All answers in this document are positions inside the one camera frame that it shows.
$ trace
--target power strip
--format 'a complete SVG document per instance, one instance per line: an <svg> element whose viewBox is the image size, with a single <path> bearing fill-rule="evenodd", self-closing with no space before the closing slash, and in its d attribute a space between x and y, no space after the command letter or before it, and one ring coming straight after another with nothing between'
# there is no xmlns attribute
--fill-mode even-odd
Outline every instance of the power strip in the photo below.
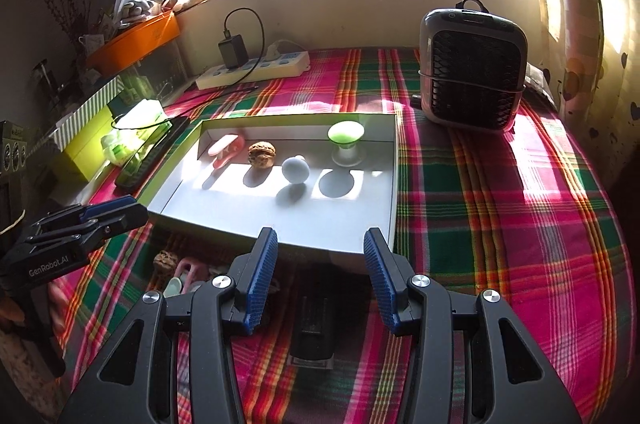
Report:
<svg viewBox="0 0 640 424"><path fill-rule="evenodd" d="M238 81L247 71L251 70L256 59L252 58L241 68L228 70L224 64L209 68L196 79L198 89L228 86ZM258 80L270 80L272 78L297 77L308 70L309 52L296 52L284 54L275 60L262 61L242 82L256 82Z"/></svg>

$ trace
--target orange lid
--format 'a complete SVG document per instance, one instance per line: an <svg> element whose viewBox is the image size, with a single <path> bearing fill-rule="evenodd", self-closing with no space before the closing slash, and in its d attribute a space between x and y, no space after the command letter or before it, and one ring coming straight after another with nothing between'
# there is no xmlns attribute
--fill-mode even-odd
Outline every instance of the orange lid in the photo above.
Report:
<svg viewBox="0 0 640 424"><path fill-rule="evenodd" d="M175 14L171 10L164 12L111 39L87 57L86 67L95 68L103 76L114 75L179 35Z"/></svg>

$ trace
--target pink toy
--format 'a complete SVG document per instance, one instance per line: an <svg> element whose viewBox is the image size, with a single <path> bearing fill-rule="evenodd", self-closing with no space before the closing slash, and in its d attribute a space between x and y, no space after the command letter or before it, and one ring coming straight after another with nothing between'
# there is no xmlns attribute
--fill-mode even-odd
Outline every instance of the pink toy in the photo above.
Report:
<svg viewBox="0 0 640 424"><path fill-rule="evenodd" d="M187 257L182 258L175 269L174 278L179 278L183 274L187 274L184 282L182 282L182 292L188 292L193 282L204 281L209 277L209 267L202 261Z"/></svg>
<svg viewBox="0 0 640 424"><path fill-rule="evenodd" d="M213 144L207 153L213 160L213 168L220 169L229 160L238 155L244 148L244 137L241 135L225 135L222 139Z"/></svg>

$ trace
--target plaid tablecloth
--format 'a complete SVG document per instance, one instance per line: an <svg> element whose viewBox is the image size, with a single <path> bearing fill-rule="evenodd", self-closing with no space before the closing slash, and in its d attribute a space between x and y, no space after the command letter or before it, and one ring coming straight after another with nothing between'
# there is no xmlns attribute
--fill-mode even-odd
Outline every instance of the plaid tablecloth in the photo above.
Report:
<svg viewBox="0 0 640 424"><path fill-rule="evenodd" d="M513 135L434 125L409 106L419 90L412 50L317 52L311 62L300 77L214 100L191 117L395 112L401 119L395 251L450 289L500 291L559 372L583 420L591 421L628 374L634 295L615 215L561 121L529 100ZM170 111L181 113L203 98L192 92ZM114 176L93 203L113 198ZM147 225L113 238L85 269L57 280L66 298L59 335L66 383L78 382L101 343L153 286L155 254L193 245L206 244ZM225 261L222 249L210 253L213 263ZM281 279L270 324L234 341L248 422L394 423L410 341L383 327L369 280L351 277L340 293L335 368L319 372L286 366L297 280L295 273ZM185 424L191 420L185 340L180 349L178 406Z"/></svg>

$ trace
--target silver screw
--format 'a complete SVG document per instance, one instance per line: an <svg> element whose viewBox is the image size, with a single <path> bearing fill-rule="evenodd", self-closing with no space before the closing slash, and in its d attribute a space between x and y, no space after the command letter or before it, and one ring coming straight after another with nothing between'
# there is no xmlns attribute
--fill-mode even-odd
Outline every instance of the silver screw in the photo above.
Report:
<svg viewBox="0 0 640 424"><path fill-rule="evenodd" d="M482 293L482 297L487 301L489 301L490 303L497 303L498 301L500 301L500 295L495 290L492 290L492 289L485 290Z"/></svg>
<svg viewBox="0 0 640 424"><path fill-rule="evenodd" d="M160 293L155 290L151 290L150 292L145 292L142 295L142 300L147 304L151 305L160 299Z"/></svg>
<svg viewBox="0 0 640 424"><path fill-rule="evenodd" d="M417 287L428 287L429 283L431 283L431 280L423 274L416 274L411 278L411 283L413 283Z"/></svg>
<svg viewBox="0 0 640 424"><path fill-rule="evenodd" d="M218 289L226 289L231 285L231 278L229 276L216 276L211 281L213 286Z"/></svg>

